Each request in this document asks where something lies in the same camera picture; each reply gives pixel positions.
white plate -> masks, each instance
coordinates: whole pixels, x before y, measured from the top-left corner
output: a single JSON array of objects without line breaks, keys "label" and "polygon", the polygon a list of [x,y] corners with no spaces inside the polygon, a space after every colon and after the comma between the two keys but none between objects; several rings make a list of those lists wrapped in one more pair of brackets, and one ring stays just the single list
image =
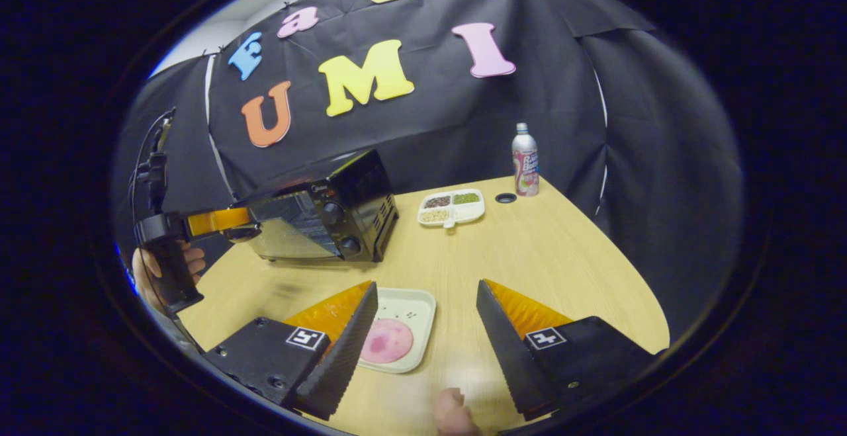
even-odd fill
[{"label": "white plate", "polygon": [[392,363],[370,363],[359,359],[359,366],[389,373],[405,373],[414,370],[424,358],[429,331],[435,318],[435,297],[425,290],[416,288],[377,287],[379,309],[374,320],[391,318],[409,326],[412,330],[412,348],[400,360]]},{"label": "white plate", "polygon": [[[473,193],[477,195],[479,197],[479,201],[475,203],[453,204],[453,196],[465,195],[468,193]],[[441,198],[442,196],[449,197],[450,204],[448,204],[447,206],[438,206],[435,208],[424,208],[424,205],[427,201],[432,200],[432,198]],[[446,210],[448,213],[447,219],[431,222],[424,222],[421,219],[421,216],[423,216],[425,213],[436,212],[436,210]],[[482,216],[484,214],[485,200],[483,199],[481,191],[476,188],[457,189],[455,191],[435,193],[421,200],[421,206],[420,208],[418,208],[418,222],[423,224],[424,226],[443,226],[444,228],[452,228],[454,225],[456,225],[457,222],[472,222],[479,219],[479,216]]]}]

sliced ham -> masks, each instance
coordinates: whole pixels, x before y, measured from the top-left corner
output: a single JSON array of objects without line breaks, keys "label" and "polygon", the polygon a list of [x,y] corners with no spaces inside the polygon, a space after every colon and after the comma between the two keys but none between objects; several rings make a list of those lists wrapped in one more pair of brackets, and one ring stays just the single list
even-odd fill
[{"label": "sliced ham", "polygon": [[415,339],[403,322],[383,318],[373,322],[362,346],[362,359],[370,363],[392,363],[405,357]]}]

wooden table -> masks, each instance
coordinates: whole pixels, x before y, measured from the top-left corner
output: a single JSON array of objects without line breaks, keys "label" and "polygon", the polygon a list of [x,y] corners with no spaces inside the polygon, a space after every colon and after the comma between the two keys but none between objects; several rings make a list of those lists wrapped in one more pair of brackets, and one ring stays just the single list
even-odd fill
[{"label": "wooden table", "polygon": [[[478,221],[425,228],[421,199],[477,188],[485,200]],[[288,316],[372,279],[379,287],[420,288],[438,306],[420,366],[390,374],[357,367],[331,427],[356,434],[435,434],[432,400],[462,388],[483,434],[524,423],[515,410],[476,310],[486,277],[535,298],[572,319],[601,316],[651,353],[668,346],[668,322],[650,288],[621,252],[547,181],[533,198],[511,204],[511,177],[396,196],[400,219],[379,264],[297,265],[260,259],[236,244],[206,272],[206,298],[181,312],[185,327],[210,349],[257,316]]]}]

toaster oven knob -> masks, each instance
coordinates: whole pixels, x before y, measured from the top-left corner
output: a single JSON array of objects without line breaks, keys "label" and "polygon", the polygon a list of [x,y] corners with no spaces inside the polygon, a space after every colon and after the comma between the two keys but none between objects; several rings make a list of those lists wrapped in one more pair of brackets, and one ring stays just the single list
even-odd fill
[{"label": "toaster oven knob", "polygon": [[362,252],[362,246],[356,238],[342,238],[341,242],[338,243],[338,248],[344,257],[352,257]]},{"label": "toaster oven knob", "polygon": [[338,203],[327,201],[327,203],[324,204],[324,209],[321,210],[321,216],[323,216],[324,224],[332,226],[336,222],[341,221],[342,217],[344,217],[344,208],[342,208]]}]

human hand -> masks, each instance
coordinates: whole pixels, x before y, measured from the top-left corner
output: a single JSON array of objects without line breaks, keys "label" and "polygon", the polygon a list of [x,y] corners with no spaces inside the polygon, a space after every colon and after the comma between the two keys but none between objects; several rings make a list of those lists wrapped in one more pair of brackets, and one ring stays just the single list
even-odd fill
[{"label": "human hand", "polygon": [[465,396],[459,388],[445,388],[438,393],[433,417],[439,436],[479,436],[479,428],[464,403]]},{"label": "human hand", "polygon": [[[203,261],[203,256],[206,253],[203,252],[203,249],[191,247],[191,244],[185,241],[179,241],[179,247],[182,249],[185,263],[188,264],[188,272],[191,273],[191,278],[194,279],[194,284],[196,284],[200,281],[200,276],[197,273],[206,267],[206,261]],[[158,312],[164,313],[156,291],[150,285],[151,279],[161,278],[161,268],[150,251],[136,248],[136,251],[132,253],[132,274],[136,279],[138,294]]]}]

